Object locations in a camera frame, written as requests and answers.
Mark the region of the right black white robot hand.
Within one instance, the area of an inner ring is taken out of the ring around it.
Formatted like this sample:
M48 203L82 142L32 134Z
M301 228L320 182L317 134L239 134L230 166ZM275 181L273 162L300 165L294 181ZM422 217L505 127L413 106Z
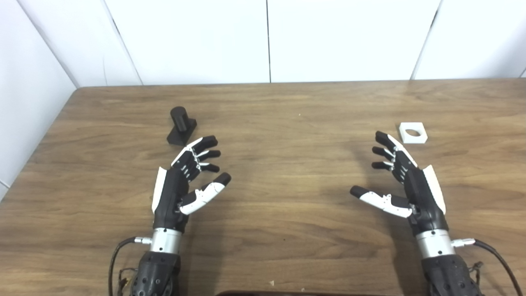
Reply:
M424 169L393 136L376 131L372 152L386 158L373 162L373 169L387 170L403 186L405 197L380 194L364 187L353 186L350 194L384 212L407 218L413 235L426 231L449 230L442 190L431 165Z

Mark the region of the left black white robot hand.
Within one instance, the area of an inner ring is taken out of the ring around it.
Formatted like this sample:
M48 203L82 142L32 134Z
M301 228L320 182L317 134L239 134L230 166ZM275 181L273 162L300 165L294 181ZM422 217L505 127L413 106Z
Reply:
M204 207L231 182L223 172L212 182L190 190L190 183L202 172L218 173L220 168L205 160L220 157L214 135L201 137L186 145L172 161L169 169L160 167L152 199L153 229L185 232L190 214Z

